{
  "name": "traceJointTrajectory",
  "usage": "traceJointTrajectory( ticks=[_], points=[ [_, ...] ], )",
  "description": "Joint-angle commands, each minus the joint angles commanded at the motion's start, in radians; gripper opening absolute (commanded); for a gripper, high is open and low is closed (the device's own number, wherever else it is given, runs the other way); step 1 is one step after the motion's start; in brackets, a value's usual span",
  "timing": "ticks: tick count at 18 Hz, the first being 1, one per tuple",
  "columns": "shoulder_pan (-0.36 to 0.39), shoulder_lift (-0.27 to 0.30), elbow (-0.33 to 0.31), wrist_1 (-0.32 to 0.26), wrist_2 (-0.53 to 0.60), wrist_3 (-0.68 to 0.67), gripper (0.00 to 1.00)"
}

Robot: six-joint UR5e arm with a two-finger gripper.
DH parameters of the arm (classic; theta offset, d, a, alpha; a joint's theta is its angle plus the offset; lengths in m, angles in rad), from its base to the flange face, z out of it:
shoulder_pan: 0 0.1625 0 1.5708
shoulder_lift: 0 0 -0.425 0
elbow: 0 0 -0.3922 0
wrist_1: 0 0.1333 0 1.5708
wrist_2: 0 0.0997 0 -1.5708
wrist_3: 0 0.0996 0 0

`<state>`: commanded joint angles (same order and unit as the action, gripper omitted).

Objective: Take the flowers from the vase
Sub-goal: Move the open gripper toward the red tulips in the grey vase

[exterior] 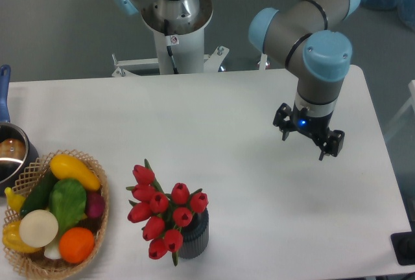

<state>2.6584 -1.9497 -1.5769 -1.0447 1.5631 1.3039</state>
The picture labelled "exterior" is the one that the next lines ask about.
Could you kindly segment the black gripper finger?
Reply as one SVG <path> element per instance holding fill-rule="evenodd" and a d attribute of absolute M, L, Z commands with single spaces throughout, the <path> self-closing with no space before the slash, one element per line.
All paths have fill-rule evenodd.
<path fill-rule="evenodd" d="M 292 110 L 286 104 L 283 103 L 276 111 L 274 116 L 273 125 L 279 128 L 282 133 L 282 140 L 285 141 L 290 132 L 292 131 L 292 121 L 291 121 Z"/>
<path fill-rule="evenodd" d="M 328 130 L 326 134 L 317 139 L 316 145 L 320 149 L 319 160 L 325 156 L 337 157 L 344 144 L 345 133 L 342 130 Z"/>

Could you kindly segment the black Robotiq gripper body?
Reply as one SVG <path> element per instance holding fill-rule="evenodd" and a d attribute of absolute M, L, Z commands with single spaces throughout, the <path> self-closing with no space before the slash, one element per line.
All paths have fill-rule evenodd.
<path fill-rule="evenodd" d="M 307 113 L 305 108 L 299 110 L 296 106 L 294 107 L 290 116 L 294 131 L 309 137 L 317 144 L 323 144 L 328 139 L 332 113 L 323 117 L 311 117 Z"/>

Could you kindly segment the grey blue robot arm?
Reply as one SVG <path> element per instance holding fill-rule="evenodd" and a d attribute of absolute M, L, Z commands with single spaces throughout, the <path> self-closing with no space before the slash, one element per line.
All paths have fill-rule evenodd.
<path fill-rule="evenodd" d="M 113 0 L 128 15 L 140 14 L 153 32 L 160 73 L 204 70 L 204 29 L 213 15 L 211 0 Z M 344 132 L 329 122 L 350 68 L 352 46 L 332 28 L 361 0 L 298 0 L 287 12 L 261 10 L 248 29 L 250 43 L 298 78 L 293 106 L 282 104 L 274 126 L 284 137 L 298 132 L 337 156 Z"/>

